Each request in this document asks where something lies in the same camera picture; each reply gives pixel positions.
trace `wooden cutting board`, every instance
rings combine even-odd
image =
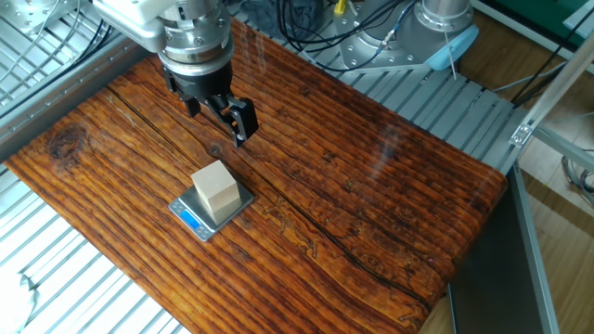
[[[6,166],[192,332],[417,333],[504,175],[235,22],[241,148],[147,58]],[[221,160],[254,203],[203,243],[167,208]]]

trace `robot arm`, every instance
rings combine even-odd
[[[231,17],[221,0],[95,0],[99,15],[148,51],[157,53],[172,93],[189,117],[208,107],[239,147],[258,129],[247,98],[231,93],[234,52]]]

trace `wire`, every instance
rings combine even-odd
[[[367,18],[362,20],[361,23],[357,27],[353,28],[351,31],[341,33],[341,34],[335,35],[333,37],[324,38],[320,41],[299,40],[296,38],[296,36],[294,36],[294,35],[291,36],[287,33],[287,24],[285,21],[285,12],[286,12],[285,8],[286,8],[286,3],[290,2],[290,1],[291,0],[277,1],[278,29],[280,30],[283,37],[285,37],[289,43],[294,42],[294,43],[304,44],[304,45],[315,45],[315,44],[321,44],[321,43],[326,43],[326,42],[338,41],[338,42],[332,44],[332,46],[335,46],[335,45],[338,45],[343,40],[345,40],[346,38],[356,34],[357,32],[361,32],[361,31],[365,30],[369,24],[371,24],[374,21],[376,21],[377,19],[381,18],[384,14],[386,14],[388,11],[393,9],[393,7],[396,7],[398,4],[400,4],[404,0],[396,0],[394,2],[386,2],[384,5],[378,7]],[[317,50],[309,50],[309,51],[310,52],[322,51],[322,50],[330,48],[330,47],[331,46],[326,46],[326,48],[321,48],[321,49],[317,49]]]
[[[384,39],[384,42],[387,43],[387,40],[389,38],[391,38],[393,35],[395,35],[395,32],[398,30],[398,28],[400,27],[400,23],[402,22],[402,20],[404,19],[404,17],[407,15],[408,11],[412,8],[413,4],[415,3],[416,0],[413,0],[410,2],[410,4],[408,4],[408,6],[403,10],[403,12],[401,13],[400,17],[398,18],[398,21],[396,22],[396,24],[394,25],[394,28],[388,33],[388,35],[386,36],[386,38]],[[298,51],[303,52],[303,54],[305,55],[306,58],[308,58],[311,62],[315,63],[317,66],[319,66],[320,68],[327,70],[327,71],[337,71],[337,72],[341,72],[341,73],[345,73],[348,71],[354,71],[354,70],[359,70],[361,68],[364,68],[365,66],[367,66],[369,63],[371,63],[383,50],[384,45],[386,43],[382,43],[382,45],[380,47],[378,47],[378,49],[376,50],[375,54],[368,60],[364,61],[363,63],[350,68],[350,69],[333,69],[331,67],[328,67],[320,62],[318,62],[317,60],[313,59],[310,55],[309,52],[316,52],[316,51],[320,51],[320,49],[327,49],[330,47],[333,47],[337,44],[339,44],[342,40],[350,37],[350,35],[348,33],[344,33],[342,34],[343,37],[336,42],[335,44],[329,44],[328,40],[333,40],[334,38],[329,38],[329,39],[322,39],[322,41],[307,41],[308,44],[313,44],[311,42],[325,42],[327,44],[329,44],[328,46],[319,48],[319,49],[315,49],[315,50],[305,50],[302,46],[301,46],[301,41],[296,40],[295,38],[291,38],[291,36],[289,36],[288,32],[287,32],[287,25],[286,22],[284,22],[285,19],[285,13],[286,13],[286,3],[289,2],[290,3],[290,21],[291,21],[291,25],[290,25],[290,29],[295,32],[295,23],[294,23],[294,16],[293,16],[293,3],[291,0],[287,0],[287,1],[283,1],[282,6],[279,4],[279,2],[277,2],[277,18],[278,18],[278,29],[280,30],[280,32],[283,34],[283,36],[285,36],[285,38],[287,38],[287,41],[290,43],[290,45],[297,49]],[[392,13],[394,12],[394,9],[396,8],[396,6],[398,4],[400,4],[402,1],[400,2],[394,2],[393,4],[391,4],[390,6],[386,6],[390,3],[386,3],[383,6],[380,6],[379,8],[377,8],[373,13],[371,13],[371,15],[369,15],[369,17],[367,17],[366,19],[364,19],[358,26],[358,29],[364,30],[365,28],[367,28],[367,26],[372,23],[375,19],[379,19],[381,18],[383,15],[385,15],[386,13],[388,13],[388,17],[392,15]]]
[[[101,30],[103,29],[103,23],[105,21],[103,19],[101,19],[101,21],[99,22],[99,26],[97,27],[97,30],[95,31],[95,34],[93,35],[93,37],[91,38],[91,41],[89,42],[89,44],[86,46],[86,48],[83,50],[83,52],[81,52],[80,56],[78,59],[76,59],[76,62],[80,62],[85,55],[87,54],[87,52],[89,52],[91,50],[91,47],[93,47],[97,41],[98,36],[101,34]]]
[[[594,149],[584,149],[585,152],[594,152]],[[563,168],[563,173],[565,174],[565,178],[567,182],[571,185],[576,186],[579,190],[582,190],[584,197],[587,202],[589,202],[590,206],[594,207],[594,187],[587,183],[587,178],[592,175],[590,171],[584,170],[579,176],[577,176],[577,172],[575,171],[575,165],[573,161],[570,161],[567,157],[563,156],[561,158],[561,165]]]
[[[52,10],[47,14],[47,18],[45,18],[44,23],[41,26],[41,29],[39,30],[39,34],[33,39],[33,41],[31,42],[31,44],[29,45],[29,47],[27,47],[25,49],[25,51],[23,53],[20,54],[20,56],[17,58],[17,60],[15,61],[15,63],[6,71],[6,73],[2,76],[2,78],[0,78],[0,83],[2,81],[5,80],[5,78],[8,76],[8,74],[15,69],[15,67],[19,64],[19,62],[27,55],[27,53],[29,53],[29,51],[31,51],[32,47],[37,43],[37,41],[39,40],[39,38],[41,37],[45,26],[47,24],[47,21],[49,20],[49,18],[52,16],[52,14],[54,14],[57,5],[59,4],[58,0],[54,6],[52,7]],[[62,39],[62,42],[60,42],[60,44],[54,49],[54,51],[52,51],[49,55],[47,59],[52,58],[53,56],[56,55],[56,53],[58,51],[60,51],[62,49],[62,47],[64,45],[66,45],[66,43],[68,43],[72,37],[72,35],[74,34],[74,31],[76,30],[76,26],[77,24],[80,23],[79,18],[81,16],[81,0],[77,0],[77,5],[76,5],[76,16],[74,17],[74,23],[72,24],[70,30],[68,31],[68,34]],[[25,79],[22,80],[28,80],[28,78],[30,78],[32,76],[32,73],[30,73]]]
[[[528,86],[530,86],[534,82],[534,80],[536,80],[538,75],[540,73],[542,73],[542,71],[545,70],[545,68],[550,64],[550,62],[555,58],[555,56],[557,56],[559,51],[561,51],[562,45],[569,42],[569,39],[574,35],[574,33],[577,31],[577,29],[579,29],[579,27],[590,17],[590,15],[592,15],[592,13],[594,13],[594,7],[591,8],[589,10],[589,12],[579,22],[577,22],[575,27],[569,32],[569,34],[567,34],[567,36],[565,36],[563,41],[561,43],[559,43],[559,46],[557,46],[555,51],[550,55],[549,59],[547,59],[547,61],[545,61],[545,63],[540,67],[540,69],[530,78],[530,80],[522,87],[522,89],[513,97],[513,99],[511,100],[511,103],[514,104],[514,108],[518,108],[523,103],[525,103],[525,101],[523,103],[518,103],[518,100],[522,97],[523,91],[525,91],[526,88],[528,88]]]
[[[45,18],[44,23],[41,25],[41,29],[39,30],[39,33],[37,34],[37,36],[35,36],[35,39],[33,39],[33,41],[31,42],[31,45],[29,45],[25,49],[25,51],[23,51],[23,53],[20,54],[20,56],[17,58],[17,60],[15,60],[14,64],[12,64],[12,66],[10,66],[10,68],[8,68],[8,70],[6,70],[6,73],[4,73],[4,75],[0,78],[0,83],[5,80],[5,78],[8,76],[8,74],[10,72],[12,72],[17,67],[17,65],[19,65],[19,62],[23,59],[23,57],[25,57],[25,55],[28,54],[29,51],[31,51],[31,49],[37,43],[39,38],[41,38],[41,33],[44,31],[45,26],[46,26],[47,22],[49,21],[49,18],[51,18],[52,15],[54,14],[54,12],[56,11],[56,8],[58,7],[59,2],[60,2],[60,0],[56,1],[54,6],[52,7],[52,9],[50,10],[49,14],[47,14],[47,18]]]
[[[567,61],[564,61],[563,63],[555,66],[552,70],[550,70],[550,71],[548,71],[546,73],[540,73],[540,74],[538,74],[538,78],[542,78],[542,77],[546,77],[548,75],[551,75],[554,71],[558,70],[560,67],[562,67],[566,63],[567,63]],[[512,88],[513,86],[516,86],[518,84],[525,83],[526,81],[530,80],[530,78],[532,78],[532,76],[525,77],[523,79],[518,80],[517,82],[506,84],[506,85],[501,86],[501,87],[499,87],[497,89],[494,89],[493,92],[497,93],[497,92],[500,92],[500,91],[503,91],[503,90]]]

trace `wooden floor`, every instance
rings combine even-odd
[[[533,74],[550,51],[476,13],[478,40],[461,62],[461,73],[495,89]],[[562,58],[557,58],[553,68]],[[511,99],[520,86],[500,93]],[[582,148],[594,148],[594,117],[551,122],[594,111],[594,77],[583,74],[550,113],[546,125]],[[561,334],[594,332],[594,210],[568,186],[562,155],[534,139],[520,158],[538,241]],[[443,298],[421,334],[454,333],[449,299]]]

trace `metal bracket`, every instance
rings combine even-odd
[[[534,130],[535,129],[528,124],[520,124],[513,135],[511,135],[510,144],[517,148],[521,148],[526,144],[526,142],[528,142],[528,139],[530,139],[530,136]]]

